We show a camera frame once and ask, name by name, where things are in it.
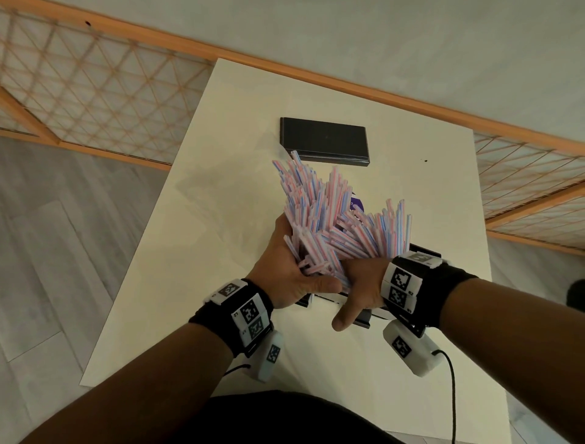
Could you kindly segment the person's right forearm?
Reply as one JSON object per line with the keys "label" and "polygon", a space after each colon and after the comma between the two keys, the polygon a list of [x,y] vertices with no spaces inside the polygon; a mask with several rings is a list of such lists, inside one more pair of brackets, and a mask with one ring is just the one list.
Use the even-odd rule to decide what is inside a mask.
{"label": "person's right forearm", "polygon": [[449,294],[439,329],[567,441],[585,444],[585,313],[474,278]]}

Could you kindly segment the wooden lattice panel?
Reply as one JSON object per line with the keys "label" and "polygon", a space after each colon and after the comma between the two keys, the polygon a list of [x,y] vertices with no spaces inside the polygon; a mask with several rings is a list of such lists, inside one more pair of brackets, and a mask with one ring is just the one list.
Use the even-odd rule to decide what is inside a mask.
{"label": "wooden lattice panel", "polygon": [[169,169],[208,60],[0,0],[0,136]]}
{"label": "wooden lattice panel", "polygon": [[488,235],[585,255],[585,155],[473,136]]}

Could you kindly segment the bundle of striped drinking straws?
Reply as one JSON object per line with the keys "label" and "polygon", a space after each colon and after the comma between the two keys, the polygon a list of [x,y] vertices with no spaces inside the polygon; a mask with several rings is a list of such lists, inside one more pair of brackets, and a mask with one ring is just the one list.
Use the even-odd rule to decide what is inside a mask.
{"label": "bundle of striped drinking straws", "polygon": [[394,207],[388,199],[381,212],[365,213],[337,167],[323,181],[296,151],[291,155],[273,165],[287,197],[284,214],[292,229],[284,241],[304,275],[335,277],[347,293],[350,282],[342,261],[391,259],[409,250],[413,219],[404,200]]}

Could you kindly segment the person's left hand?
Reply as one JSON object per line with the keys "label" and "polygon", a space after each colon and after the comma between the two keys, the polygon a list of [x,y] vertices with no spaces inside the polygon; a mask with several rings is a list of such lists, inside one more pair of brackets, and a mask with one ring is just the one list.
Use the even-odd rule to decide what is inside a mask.
{"label": "person's left hand", "polygon": [[303,273],[284,240],[291,233],[286,215],[281,214],[275,221],[274,232],[266,249],[246,276],[267,293],[275,309],[289,307],[301,299],[293,298],[293,283]]}

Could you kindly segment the person's left forearm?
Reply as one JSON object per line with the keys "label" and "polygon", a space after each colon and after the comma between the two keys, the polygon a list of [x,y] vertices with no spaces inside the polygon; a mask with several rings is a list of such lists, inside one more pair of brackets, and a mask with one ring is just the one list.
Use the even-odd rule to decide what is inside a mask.
{"label": "person's left forearm", "polygon": [[233,361],[215,333],[187,323],[54,414],[20,444],[145,444],[197,414]]}

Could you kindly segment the black wristband with marker tags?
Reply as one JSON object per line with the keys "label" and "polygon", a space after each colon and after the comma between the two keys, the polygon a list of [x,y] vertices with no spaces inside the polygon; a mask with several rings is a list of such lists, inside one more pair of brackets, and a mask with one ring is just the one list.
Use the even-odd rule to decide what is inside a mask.
{"label": "black wristband with marker tags", "polygon": [[429,251],[407,251],[388,264],[380,288],[391,314],[415,337],[438,328],[442,308],[457,285],[477,276]]}
{"label": "black wristband with marker tags", "polygon": [[208,297],[188,322],[218,336],[234,357],[250,358],[273,331],[274,306],[250,279],[234,279]]}

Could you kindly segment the orange wooden rail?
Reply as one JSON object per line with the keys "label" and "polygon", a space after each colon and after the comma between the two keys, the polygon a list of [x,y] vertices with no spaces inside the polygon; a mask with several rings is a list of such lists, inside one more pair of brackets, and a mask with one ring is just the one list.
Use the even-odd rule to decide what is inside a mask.
{"label": "orange wooden rail", "polygon": [[539,132],[517,125],[487,119],[455,109],[437,106],[391,92],[355,84],[340,78],[326,76],[295,66],[266,60],[220,46],[179,36],[157,28],[138,25],[86,9],[63,5],[49,0],[0,0],[0,6],[10,10],[30,13],[43,18],[67,22],[75,26],[89,26],[93,30],[115,35],[131,41],[186,53],[202,59],[225,59],[256,69],[269,71],[310,84],[330,88],[356,97],[379,102],[391,107],[460,125],[485,134],[508,137],[517,141],[550,148],[556,151],[585,156],[585,142],[579,142]]}

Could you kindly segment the black flat box lid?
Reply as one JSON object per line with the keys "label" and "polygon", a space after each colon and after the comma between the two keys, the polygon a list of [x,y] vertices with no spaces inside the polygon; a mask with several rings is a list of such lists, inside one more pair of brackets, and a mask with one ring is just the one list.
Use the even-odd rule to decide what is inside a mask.
{"label": "black flat box lid", "polygon": [[280,118],[280,144],[301,160],[368,167],[365,127],[291,117]]}

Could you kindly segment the black open box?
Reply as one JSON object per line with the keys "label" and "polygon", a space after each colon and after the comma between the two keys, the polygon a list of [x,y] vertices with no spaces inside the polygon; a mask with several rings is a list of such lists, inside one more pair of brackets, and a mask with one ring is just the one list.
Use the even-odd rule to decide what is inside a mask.
{"label": "black open box", "polygon": [[[443,258],[442,254],[427,248],[420,247],[416,244],[410,244],[410,248],[407,251],[407,254],[424,254],[428,256],[435,256],[438,258]],[[339,306],[343,305],[347,299],[347,295],[345,293],[334,293],[333,295],[316,295],[316,294],[306,294],[302,299],[296,302],[296,305],[310,308],[314,298],[320,298],[325,301],[337,304]],[[370,319],[371,317],[377,317],[383,320],[393,320],[394,316],[391,312],[387,309],[384,305],[383,307],[378,307],[375,309],[364,309],[360,313],[360,315],[355,320],[354,324],[358,325],[362,328],[369,329],[370,328]]]}

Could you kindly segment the person's right hand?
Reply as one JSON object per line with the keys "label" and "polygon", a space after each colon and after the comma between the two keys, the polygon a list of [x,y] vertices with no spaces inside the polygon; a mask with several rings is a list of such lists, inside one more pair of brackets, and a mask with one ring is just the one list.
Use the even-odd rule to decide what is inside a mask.
{"label": "person's right hand", "polygon": [[342,265],[351,284],[347,298],[364,302],[368,309],[382,307],[381,284],[389,263],[387,258],[344,260]]}

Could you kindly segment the person's black clothing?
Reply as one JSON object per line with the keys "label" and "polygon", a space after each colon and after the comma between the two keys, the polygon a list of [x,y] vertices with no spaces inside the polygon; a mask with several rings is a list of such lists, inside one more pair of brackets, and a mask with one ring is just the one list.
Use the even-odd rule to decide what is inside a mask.
{"label": "person's black clothing", "polygon": [[347,408],[271,390],[215,396],[165,444],[404,444]]}

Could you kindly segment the dark round object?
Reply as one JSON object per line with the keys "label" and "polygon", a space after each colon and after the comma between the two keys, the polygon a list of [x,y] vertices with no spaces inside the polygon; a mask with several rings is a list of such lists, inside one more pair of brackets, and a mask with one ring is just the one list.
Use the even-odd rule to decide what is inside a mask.
{"label": "dark round object", "polygon": [[566,306],[585,313],[585,279],[576,280],[566,294]]}

